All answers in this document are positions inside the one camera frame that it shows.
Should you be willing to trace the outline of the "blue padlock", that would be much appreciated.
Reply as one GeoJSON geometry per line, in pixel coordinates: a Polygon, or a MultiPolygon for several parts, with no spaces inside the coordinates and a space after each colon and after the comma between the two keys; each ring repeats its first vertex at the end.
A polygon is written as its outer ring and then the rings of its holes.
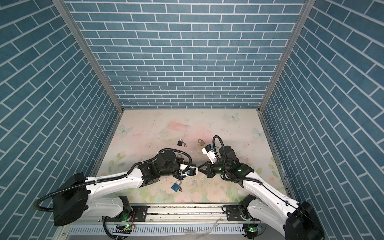
{"type": "Polygon", "coordinates": [[[182,181],[180,180],[177,180],[171,187],[171,189],[174,191],[174,192],[179,192],[179,188],[181,188],[181,185],[182,185],[182,181]]]}

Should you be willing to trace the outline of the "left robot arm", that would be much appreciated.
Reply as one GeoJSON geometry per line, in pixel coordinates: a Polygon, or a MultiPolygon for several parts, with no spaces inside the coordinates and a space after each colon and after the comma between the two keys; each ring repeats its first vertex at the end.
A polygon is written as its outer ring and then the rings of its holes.
{"type": "Polygon", "coordinates": [[[126,172],[103,177],[74,174],[58,190],[36,200],[33,207],[37,211],[53,213],[56,227],[69,225],[82,217],[101,216],[126,222],[133,218],[128,198],[108,199],[107,195],[149,186],[164,176],[182,181],[197,173],[198,168],[189,154],[165,148],[149,160],[134,163],[126,172]]]}

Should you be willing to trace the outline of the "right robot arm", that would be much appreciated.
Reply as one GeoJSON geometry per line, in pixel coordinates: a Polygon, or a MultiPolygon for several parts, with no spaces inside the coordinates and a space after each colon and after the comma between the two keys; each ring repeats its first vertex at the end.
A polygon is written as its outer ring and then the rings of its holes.
{"type": "Polygon", "coordinates": [[[323,240],[324,229],[314,207],[306,201],[298,202],[266,183],[247,164],[241,163],[231,146],[214,143],[206,145],[202,153],[209,158],[203,173],[212,178],[239,184],[248,192],[239,207],[245,219],[258,219],[272,227],[286,240],[323,240]]]}

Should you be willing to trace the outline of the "brass padlock shackle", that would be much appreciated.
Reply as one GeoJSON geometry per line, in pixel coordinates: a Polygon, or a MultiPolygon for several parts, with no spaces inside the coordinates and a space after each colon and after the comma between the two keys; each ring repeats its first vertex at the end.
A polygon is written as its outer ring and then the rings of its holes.
{"type": "Polygon", "coordinates": [[[199,147],[202,147],[202,146],[204,146],[206,143],[202,140],[202,139],[199,139],[198,140],[198,146],[199,147]]]}

